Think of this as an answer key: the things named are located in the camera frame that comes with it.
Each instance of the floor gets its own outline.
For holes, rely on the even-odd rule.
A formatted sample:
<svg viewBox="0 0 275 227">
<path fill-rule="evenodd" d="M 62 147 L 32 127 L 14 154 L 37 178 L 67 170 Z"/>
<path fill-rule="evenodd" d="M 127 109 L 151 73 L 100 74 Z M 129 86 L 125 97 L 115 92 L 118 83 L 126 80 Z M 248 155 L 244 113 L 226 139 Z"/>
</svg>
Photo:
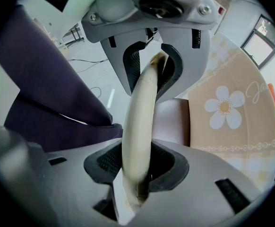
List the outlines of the floor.
<svg viewBox="0 0 275 227">
<path fill-rule="evenodd" d="M 152 41 L 145 50 L 140 51 L 141 70 L 149 60 L 161 50 L 159 41 Z M 67 59 L 101 61 L 106 54 L 100 43 L 79 41 L 69 46 Z M 71 66 L 113 115 L 113 123 L 124 125 L 130 96 L 125 92 L 112 65 L 105 61 L 94 66 L 84 61 L 70 61 Z"/>
</svg>

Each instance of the wire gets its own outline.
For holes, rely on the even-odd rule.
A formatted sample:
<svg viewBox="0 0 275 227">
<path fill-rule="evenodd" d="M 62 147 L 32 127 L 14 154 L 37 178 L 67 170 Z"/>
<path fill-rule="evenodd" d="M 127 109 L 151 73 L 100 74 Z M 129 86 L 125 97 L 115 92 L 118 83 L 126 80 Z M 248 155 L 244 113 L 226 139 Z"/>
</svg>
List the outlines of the wire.
<svg viewBox="0 0 275 227">
<path fill-rule="evenodd" d="M 67 60 L 67 61 L 84 61 L 84 62 L 89 62 L 89 63 L 101 63 L 101 62 L 104 62 L 104 61 L 107 61 L 108 58 L 104 59 L 104 60 L 101 60 L 101 61 L 87 61 L 87 60 L 82 60 L 82 59 L 70 59 L 70 60 Z"/>
<path fill-rule="evenodd" d="M 95 64 L 93 64 L 93 65 L 91 65 L 90 67 L 88 67 L 88 68 L 86 68 L 86 69 L 84 69 L 84 70 L 76 71 L 76 73 L 80 73 L 80 72 L 86 71 L 86 70 L 92 68 L 93 66 L 95 66 L 95 65 L 97 65 L 97 64 L 99 64 L 99 62 L 98 62 L 98 63 L 95 63 Z"/>
<path fill-rule="evenodd" d="M 67 60 L 67 61 L 84 61 L 84 62 L 94 63 L 93 65 L 91 65 L 90 67 L 86 68 L 85 70 L 76 71 L 76 73 L 80 73 L 80 72 L 83 72 L 83 71 L 86 71 L 86 70 L 92 68 L 93 66 L 95 66 L 95 65 L 97 65 L 99 63 L 107 61 L 107 60 L 108 60 L 108 58 L 105 59 L 105 60 L 101 60 L 101 61 L 87 61 L 87 60 L 82 60 L 82 59 L 70 59 L 70 60 Z M 90 90 L 92 90 L 94 88 L 98 88 L 100 90 L 100 95 L 97 96 L 97 98 L 99 98 L 102 95 L 102 90 L 99 87 L 92 87 L 92 88 L 90 88 Z"/>
<path fill-rule="evenodd" d="M 90 90 L 91 90 L 91 89 L 94 89 L 94 88 L 98 88 L 98 89 L 100 90 L 100 95 L 97 96 L 97 98 L 99 98 L 99 97 L 102 95 L 102 91 L 101 91 L 101 89 L 100 89 L 99 87 L 92 87 L 92 88 L 90 88 Z"/>
</svg>

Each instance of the flower pattern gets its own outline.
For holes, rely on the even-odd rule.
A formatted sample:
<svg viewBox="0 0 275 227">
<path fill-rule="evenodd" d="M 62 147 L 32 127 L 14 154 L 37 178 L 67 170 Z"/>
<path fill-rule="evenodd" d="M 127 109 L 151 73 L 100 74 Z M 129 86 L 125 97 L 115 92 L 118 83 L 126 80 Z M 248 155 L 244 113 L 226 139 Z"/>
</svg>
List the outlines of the flower pattern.
<svg viewBox="0 0 275 227">
<path fill-rule="evenodd" d="M 226 86 L 218 87 L 215 93 L 217 99 L 212 98 L 205 103 L 207 112 L 215 112 L 210 119 L 211 128 L 215 130 L 221 128 L 226 119 L 231 129 L 237 129 L 241 125 L 241 114 L 235 108 L 244 105 L 244 94 L 241 91 L 234 91 L 229 96 Z"/>
</svg>

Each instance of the metal bolt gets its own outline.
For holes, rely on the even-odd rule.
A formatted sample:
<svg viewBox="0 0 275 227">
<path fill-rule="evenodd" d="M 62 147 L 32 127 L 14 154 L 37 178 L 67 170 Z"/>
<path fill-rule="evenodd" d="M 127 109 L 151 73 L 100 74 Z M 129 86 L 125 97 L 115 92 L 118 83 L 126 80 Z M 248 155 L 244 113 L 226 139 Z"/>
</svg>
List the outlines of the metal bolt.
<svg viewBox="0 0 275 227">
<path fill-rule="evenodd" d="M 96 21 L 97 19 L 98 19 L 97 13 L 93 13 L 93 14 L 90 15 L 90 20 L 91 21 Z"/>
<path fill-rule="evenodd" d="M 202 16 L 208 16 L 211 13 L 211 8 L 207 4 L 201 4 L 198 7 L 198 12 Z"/>
</svg>

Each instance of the purple fabric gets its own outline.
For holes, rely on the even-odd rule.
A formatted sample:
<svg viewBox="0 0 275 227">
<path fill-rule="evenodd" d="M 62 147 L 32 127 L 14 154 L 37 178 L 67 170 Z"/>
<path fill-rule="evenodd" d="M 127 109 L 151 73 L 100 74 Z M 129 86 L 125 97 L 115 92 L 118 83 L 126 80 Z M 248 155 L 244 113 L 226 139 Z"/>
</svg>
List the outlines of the purple fabric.
<svg viewBox="0 0 275 227">
<path fill-rule="evenodd" d="M 104 105 L 23 6 L 15 6 L 1 32 L 0 64 L 20 88 L 5 127 L 45 152 L 122 137 L 121 125 L 112 124 Z"/>
<path fill-rule="evenodd" d="M 15 6 L 1 32 L 0 64 L 28 99 L 91 125 L 112 124 L 104 105 L 23 6 Z"/>
<path fill-rule="evenodd" d="M 122 126 L 92 126 L 65 118 L 40 104 L 18 96 L 5 127 L 27 141 L 40 144 L 45 152 L 88 146 L 122 137 Z"/>
</svg>

